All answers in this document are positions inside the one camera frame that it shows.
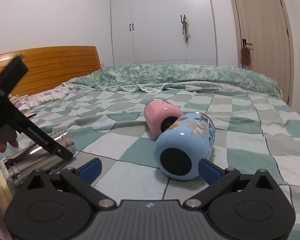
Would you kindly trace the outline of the green hanging wardrobe ornament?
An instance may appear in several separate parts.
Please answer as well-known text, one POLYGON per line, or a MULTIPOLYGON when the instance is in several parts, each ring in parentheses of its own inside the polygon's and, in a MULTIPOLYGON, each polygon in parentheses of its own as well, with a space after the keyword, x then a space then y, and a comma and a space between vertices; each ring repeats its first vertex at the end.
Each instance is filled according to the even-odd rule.
POLYGON ((190 33, 189 33, 189 24, 187 22, 187 18, 186 15, 181 16, 181 23, 182 23, 182 34, 184 36, 184 41, 186 46, 189 45, 189 39, 191 37, 190 33))

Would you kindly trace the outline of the beige door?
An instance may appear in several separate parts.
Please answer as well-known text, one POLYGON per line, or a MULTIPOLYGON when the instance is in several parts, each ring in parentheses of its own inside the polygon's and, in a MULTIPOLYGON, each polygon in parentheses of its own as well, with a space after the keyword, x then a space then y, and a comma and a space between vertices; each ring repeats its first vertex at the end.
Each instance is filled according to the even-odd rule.
POLYGON ((294 51, 284 0, 231 0, 238 50, 250 51, 249 64, 238 66, 275 79, 283 100, 291 105, 294 82, 294 51))

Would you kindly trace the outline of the white wardrobe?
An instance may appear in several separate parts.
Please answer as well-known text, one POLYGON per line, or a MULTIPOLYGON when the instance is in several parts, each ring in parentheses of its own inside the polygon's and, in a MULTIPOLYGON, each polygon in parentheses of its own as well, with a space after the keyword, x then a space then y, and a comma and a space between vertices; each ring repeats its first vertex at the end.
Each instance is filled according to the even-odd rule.
POLYGON ((211 0, 111 0, 116 66, 128 63, 217 64, 211 0), (189 45, 181 16, 189 24, 189 45))

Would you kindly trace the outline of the pink cup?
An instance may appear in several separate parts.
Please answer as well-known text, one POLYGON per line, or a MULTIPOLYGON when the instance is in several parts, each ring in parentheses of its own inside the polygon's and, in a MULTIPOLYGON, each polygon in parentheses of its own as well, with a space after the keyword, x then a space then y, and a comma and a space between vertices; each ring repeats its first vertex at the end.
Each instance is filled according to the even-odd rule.
POLYGON ((182 111, 177 106, 165 99, 154 99, 147 103, 144 109, 146 124, 155 138, 158 138, 182 115, 182 111))

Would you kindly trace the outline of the wooden headboard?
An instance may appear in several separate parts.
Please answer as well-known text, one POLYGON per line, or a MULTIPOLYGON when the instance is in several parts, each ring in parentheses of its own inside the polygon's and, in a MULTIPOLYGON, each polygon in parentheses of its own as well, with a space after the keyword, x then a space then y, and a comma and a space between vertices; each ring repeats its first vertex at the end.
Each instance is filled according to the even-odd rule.
POLYGON ((74 77, 101 69, 93 46, 56 46, 12 51, 0 54, 0 73, 16 55, 23 56, 28 68, 12 95, 33 95, 53 89, 74 77))

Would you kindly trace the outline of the purple floral pillow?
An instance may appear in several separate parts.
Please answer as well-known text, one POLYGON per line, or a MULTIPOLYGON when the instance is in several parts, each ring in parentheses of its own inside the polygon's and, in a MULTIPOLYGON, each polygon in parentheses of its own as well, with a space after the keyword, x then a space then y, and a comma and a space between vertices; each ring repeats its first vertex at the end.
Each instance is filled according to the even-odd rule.
POLYGON ((62 83, 61 85, 39 92, 36 94, 25 94, 25 95, 9 95, 8 98, 10 102, 17 108, 21 113, 26 113, 29 110, 32 110, 34 107, 40 106, 48 102, 54 102, 59 99, 66 97, 73 91, 76 91, 77 88, 75 85, 62 83))

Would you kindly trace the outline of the blue cartoon cup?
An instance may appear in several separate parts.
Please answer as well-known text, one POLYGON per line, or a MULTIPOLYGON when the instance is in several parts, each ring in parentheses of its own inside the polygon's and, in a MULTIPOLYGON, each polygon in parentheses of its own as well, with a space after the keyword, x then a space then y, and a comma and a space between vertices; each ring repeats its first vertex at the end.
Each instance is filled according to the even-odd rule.
POLYGON ((199 161, 209 159, 215 138, 216 128, 207 114, 186 113, 158 137, 154 159, 166 176, 192 180, 199 176, 199 161))

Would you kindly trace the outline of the green floral quilt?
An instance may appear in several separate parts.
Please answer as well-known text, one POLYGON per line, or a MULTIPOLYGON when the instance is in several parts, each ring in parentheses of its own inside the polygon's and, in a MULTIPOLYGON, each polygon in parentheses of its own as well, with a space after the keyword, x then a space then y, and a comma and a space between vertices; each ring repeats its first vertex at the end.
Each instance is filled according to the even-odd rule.
POLYGON ((202 90, 237 90, 283 98, 279 83, 263 74, 227 66, 195 64, 136 63, 106 67, 91 74, 75 77, 68 83, 102 91, 159 92, 166 88, 183 89, 194 86, 202 90))

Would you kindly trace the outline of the pink book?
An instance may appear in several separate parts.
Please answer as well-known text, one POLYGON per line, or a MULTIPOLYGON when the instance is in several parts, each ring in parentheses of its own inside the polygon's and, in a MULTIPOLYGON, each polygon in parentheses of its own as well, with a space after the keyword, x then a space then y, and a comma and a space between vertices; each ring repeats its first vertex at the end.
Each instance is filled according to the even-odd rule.
POLYGON ((32 117, 36 116, 37 113, 25 113, 24 115, 25 115, 27 118, 32 118, 32 117))

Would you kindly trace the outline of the checkered bed sheet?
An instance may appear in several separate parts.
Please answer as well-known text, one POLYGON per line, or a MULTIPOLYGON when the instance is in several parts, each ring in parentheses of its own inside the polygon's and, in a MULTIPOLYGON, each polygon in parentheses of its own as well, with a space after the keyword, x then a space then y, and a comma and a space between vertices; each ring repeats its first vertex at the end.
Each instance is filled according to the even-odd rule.
POLYGON ((13 239, 300 239, 300 115, 268 93, 72 90, 1 159, 13 239))

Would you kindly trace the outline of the brown plush door ornament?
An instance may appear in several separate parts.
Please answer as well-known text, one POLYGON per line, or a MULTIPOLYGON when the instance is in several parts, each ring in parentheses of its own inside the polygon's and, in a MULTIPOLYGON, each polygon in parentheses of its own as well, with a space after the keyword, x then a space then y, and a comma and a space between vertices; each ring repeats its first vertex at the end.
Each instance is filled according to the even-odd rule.
POLYGON ((243 67, 248 67, 251 64, 250 50, 248 47, 241 49, 241 64, 243 67))

